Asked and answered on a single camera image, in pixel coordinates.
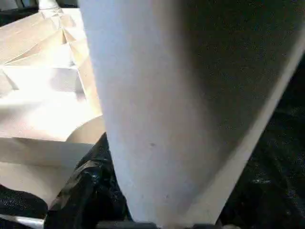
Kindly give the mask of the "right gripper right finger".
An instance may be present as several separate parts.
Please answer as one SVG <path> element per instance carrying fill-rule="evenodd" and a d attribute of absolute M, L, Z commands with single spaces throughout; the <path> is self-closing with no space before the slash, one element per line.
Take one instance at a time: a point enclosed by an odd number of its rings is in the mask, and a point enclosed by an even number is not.
<path fill-rule="evenodd" d="M 249 162 L 220 214 L 241 229 L 303 229 L 305 193 L 274 167 Z"/>

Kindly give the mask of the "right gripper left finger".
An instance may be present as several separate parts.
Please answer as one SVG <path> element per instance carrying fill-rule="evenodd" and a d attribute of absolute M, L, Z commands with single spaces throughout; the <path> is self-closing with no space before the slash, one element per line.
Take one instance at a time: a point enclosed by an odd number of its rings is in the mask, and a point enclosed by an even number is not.
<path fill-rule="evenodd" d="M 46 216 L 46 227 L 93 229 L 100 221 L 130 219 L 104 133 L 80 160 L 53 201 Z"/>

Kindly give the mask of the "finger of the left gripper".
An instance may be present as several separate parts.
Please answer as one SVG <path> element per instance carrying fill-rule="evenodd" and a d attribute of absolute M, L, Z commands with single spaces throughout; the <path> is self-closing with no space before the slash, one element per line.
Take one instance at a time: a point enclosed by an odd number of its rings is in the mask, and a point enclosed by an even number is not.
<path fill-rule="evenodd" d="M 34 194 L 1 185 L 0 213 L 42 219 L 47 213 L 47 203 Z"/>

